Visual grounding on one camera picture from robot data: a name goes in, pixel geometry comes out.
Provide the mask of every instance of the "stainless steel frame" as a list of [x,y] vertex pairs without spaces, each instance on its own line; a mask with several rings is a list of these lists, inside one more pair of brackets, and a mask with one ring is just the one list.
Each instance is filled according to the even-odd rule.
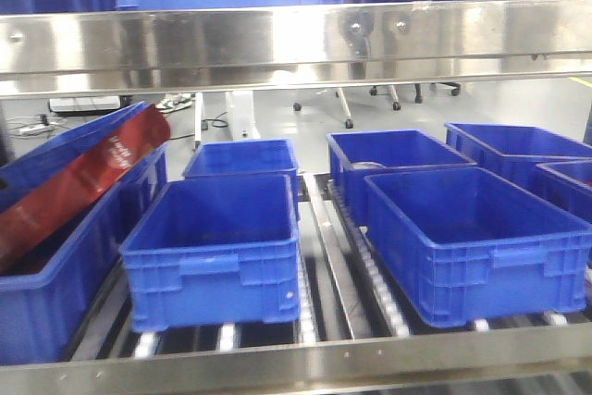
[[592,1],[0,17],[0,97],[592,72]]
[[[0,98],[588,74],[590,23],[592,0],[0,17]],[[322,306],[334,295],[316,315],[328,338],[345,332],[341,338],[351,339],[148,353],[141,360],[110,352],[116,357],[91,360],[112,336],[104,328],[110,308],[126,306],[125,283],[115,271],[74,360],[0,367],[0,392],[327,393],[592,369],[592,318],[583,315],[576,323],[547,314],[537,327],[495,328],[484,321],[458,333],[410,335],[396,298],[384,293],[387,285],[361,247],[363,234],[344,216],[357,253],[344,252],[333,231],[334,210],[315,178],[307,177],[305,186],[326,258],[315,263],[317,281],[308,288],[320,288],[313,299]],[[340,203],[335,206],[343,215]],[[363,271],[363,283],[353,269]],[[376,299],[381,323],[356,306],[367,294]],[[129,323],[122,320],[121,332]],[[380,325],[380,335],[397,336],[373,335]],[[124,333],[116,334],[112,351],[124,343]]]

